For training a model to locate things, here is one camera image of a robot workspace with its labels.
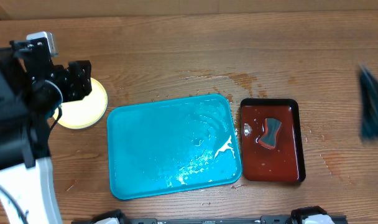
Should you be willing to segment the yellow plate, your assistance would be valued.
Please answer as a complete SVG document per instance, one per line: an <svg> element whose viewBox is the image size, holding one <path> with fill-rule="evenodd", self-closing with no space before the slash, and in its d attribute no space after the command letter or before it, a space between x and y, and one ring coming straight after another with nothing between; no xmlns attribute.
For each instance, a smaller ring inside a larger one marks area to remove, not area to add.
<svg viewBox="0 0 378 224"><path fill-rule="evenodd" d="M108 94L94 78L91 78L91 87L91 93L82 100L62 103L62 116L58 124L69 129L84 129L103 117L108 106Z"/></svg>

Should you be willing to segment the orange sponge with dark scourer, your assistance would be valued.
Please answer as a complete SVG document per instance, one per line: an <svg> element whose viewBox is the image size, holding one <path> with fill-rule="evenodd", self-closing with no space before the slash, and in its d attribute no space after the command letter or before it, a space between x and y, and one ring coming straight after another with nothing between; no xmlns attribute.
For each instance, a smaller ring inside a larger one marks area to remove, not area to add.
<svg viewBox="0 0 378 224"><path fill-rule="evenodd" d="M266 118L263 125L263 134L258 139L258 143L266 149L275 149L281 125L282 123L275 118Z"/></svg>

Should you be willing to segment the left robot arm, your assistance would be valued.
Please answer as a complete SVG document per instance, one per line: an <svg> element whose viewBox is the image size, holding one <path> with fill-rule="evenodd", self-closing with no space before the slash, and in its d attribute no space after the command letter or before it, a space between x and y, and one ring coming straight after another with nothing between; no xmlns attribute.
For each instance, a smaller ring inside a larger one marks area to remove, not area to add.
<svg viewBox="0 0 378 224"><path fill-rule="evenodd" d="M48 119L91 93L91 64L55 65L53 35L30 34L0 48L0 202L10 223L61 223Z"/></svg>

